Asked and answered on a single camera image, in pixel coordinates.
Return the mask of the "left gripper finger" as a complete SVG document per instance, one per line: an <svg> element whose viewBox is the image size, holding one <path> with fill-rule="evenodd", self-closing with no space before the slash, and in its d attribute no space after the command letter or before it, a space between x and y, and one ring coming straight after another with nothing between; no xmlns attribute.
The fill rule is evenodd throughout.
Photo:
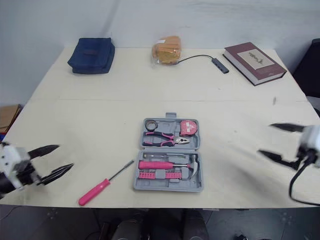
<svg viewBox="0 0 320 240"><path fill-rule="evenodd" d="M51 171L51 173L47 176L44 176L40 179L39 183L37 185L48 185L49 183L59 179L62 177L65 173L67 173L72 167L74 166L73 163L58 167Z"/></svg>
<svg viewBox="0 0 320 240"><path fill-rule="evenodd" d="M55 149L59 148L60 146L58 144L51 144L51 145L46 145L42 146L36 149L33 149L28 152L28 155L31 159L35 159L38 157L45 156L51 152L53 152Z"/></svg>

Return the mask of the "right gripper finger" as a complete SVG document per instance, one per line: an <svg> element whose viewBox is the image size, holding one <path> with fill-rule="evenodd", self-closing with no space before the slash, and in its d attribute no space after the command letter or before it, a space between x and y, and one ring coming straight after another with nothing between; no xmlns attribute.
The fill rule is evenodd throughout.
<svg viewBox="0 0 320 240"><path fill-rule="evenodd" d="M276 154L276 153L270 152L270 151L266 151L266 150L261 150L261 149L259 149L257 152L264 155L265 157L269 158L271 161L273 161L277 164L289 167L293 170L298 170L300 167L301 162L299 160L286 161L286 160L283 160L282 156L279 154Z"/></svg>
<svg viewBox="0 0 320 240"><path fill-rule="evenodd" d="M269 126L283 130L283 131L292 132L292 133L294 132L302 133L305 128L305 126L303 125L298 125L293 123L272 123Z"/></svg>

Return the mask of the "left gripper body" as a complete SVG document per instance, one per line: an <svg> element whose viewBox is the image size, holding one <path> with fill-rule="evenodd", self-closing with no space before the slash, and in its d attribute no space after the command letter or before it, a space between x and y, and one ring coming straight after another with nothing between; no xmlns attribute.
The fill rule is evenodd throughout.
<svg viewBox="0 0 320 240"><path fill-rule="evenodd" d="M23 187L32 184L40 185L42 183L41 176L38 174L30 160L24 160L20 163L16 163L14 170L16 172L17 179Z"/></svg>

